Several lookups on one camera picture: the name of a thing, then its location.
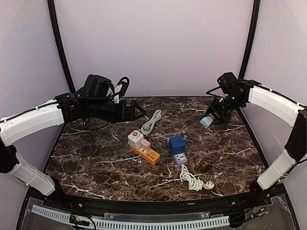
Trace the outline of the blue cube socket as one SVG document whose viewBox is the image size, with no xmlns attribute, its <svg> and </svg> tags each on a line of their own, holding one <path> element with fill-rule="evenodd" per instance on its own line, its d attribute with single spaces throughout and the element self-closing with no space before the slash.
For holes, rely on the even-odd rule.
<svg viewBox="0 0 307 230">
<path fill-rule="evenodd" d="M 182 136 L 170 137 L 168 146 L 172 155 L 181 154 L 185 151 L 186 143 Z"/>
</svg>

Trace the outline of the light blue wall charger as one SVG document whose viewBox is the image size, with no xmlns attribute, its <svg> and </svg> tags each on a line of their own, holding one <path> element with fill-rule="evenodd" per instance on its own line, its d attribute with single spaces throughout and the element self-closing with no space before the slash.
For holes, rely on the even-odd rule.
<svg viewBox="0 0 307 230">
<path fill-rule="evenodd" d="M 213 118 L 211 116 L 205 116 L 201 119 L 200 123 L 205 127 L 208 128 L 213 123 Z"/>
</svg>

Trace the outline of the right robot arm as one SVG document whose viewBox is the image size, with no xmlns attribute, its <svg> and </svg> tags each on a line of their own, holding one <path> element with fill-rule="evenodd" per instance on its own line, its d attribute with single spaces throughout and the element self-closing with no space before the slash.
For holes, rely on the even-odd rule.
<svg viewBox="0 0 307 230">
<path fill-rule="evenodd" d="M 269 135 L 275 134 L 282 139 L 284 147 L 275 148 L 279 154 L 268 169 L 250 186 L 251 193 L 245 196 L 245 204 L 255 208 L 263 201 L 263 193 L 280 179 L 284 178 L 307 157 L 307 107 L 301 103 L 274 91 L 255 80 L 237 79 L 231 72 L 224 73 L 217 79 L 218 89 L 223 96 L 216 95 L 209 105 L 201 124 L 209 127 L 229 122 L 234 110 L 248 104 L 263 109 L 251 111 L 255 118 L 252 128 L 267 150 L 272 146 Z"/>
</svg>

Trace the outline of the purple power strip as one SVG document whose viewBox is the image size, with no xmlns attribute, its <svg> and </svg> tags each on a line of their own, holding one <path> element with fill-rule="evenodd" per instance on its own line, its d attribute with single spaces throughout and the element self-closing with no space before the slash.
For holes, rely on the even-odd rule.
<svg viewBox="0 0 307 230">
<path fill-rule="evenodd" d="M 181 167 L 182 165 L 187 165 L 188 159 L 185 155 L 185 151 L 181 154 L 172 155 L 172 157 L 177 167 Z"/>
</svg>

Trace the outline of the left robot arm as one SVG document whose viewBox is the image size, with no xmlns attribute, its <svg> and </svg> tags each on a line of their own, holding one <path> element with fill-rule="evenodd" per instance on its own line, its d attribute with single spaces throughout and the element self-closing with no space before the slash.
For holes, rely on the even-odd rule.
<svg viewBox="0 0 307 230">
<path fill-rule="evenodd" d="M 14 146 L 15 142 L 44 129 L 61 126 L 78 119 L 98 118 L 108 123 L 134 121 L 146 112 L 132 100 L 122 99 L 130 80 L 123 77 L 117 85 L 106 77 L 90 74 L 75 93 L 64 93 L 46 103 L 0 120 L 0 172 L 10 174 L 63 209 L 68 199 L 61 193 L 56 179 L 27 162 Z"/>
</svg>

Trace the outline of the white cube socket adapter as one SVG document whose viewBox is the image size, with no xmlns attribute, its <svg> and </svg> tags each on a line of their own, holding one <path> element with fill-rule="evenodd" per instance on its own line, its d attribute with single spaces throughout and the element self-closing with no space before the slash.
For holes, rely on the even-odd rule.
<svg viewBox="0 0 307 230">
<path fill-rule="evenodd" d="M 141 141 L 143 139 L 144 135 L 138 130 L 134 130 L 128 135 L 129 144 L 136 149 L 139 149 L 141 147 Z"/>
</svg>

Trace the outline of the pink wall charger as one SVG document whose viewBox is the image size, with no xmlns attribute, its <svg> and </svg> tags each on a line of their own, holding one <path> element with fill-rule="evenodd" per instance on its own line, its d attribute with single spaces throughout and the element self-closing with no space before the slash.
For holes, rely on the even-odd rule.
<svg viewBox="0 0 307 230">
<path fill-rule="evenodd" d="M 147 141 L 146 139 L 143 139 L 141 141 L 141 148 L 144 151 L 149 151 L 151 149 L 151 143 L 149 141 Z"/>
</svg>

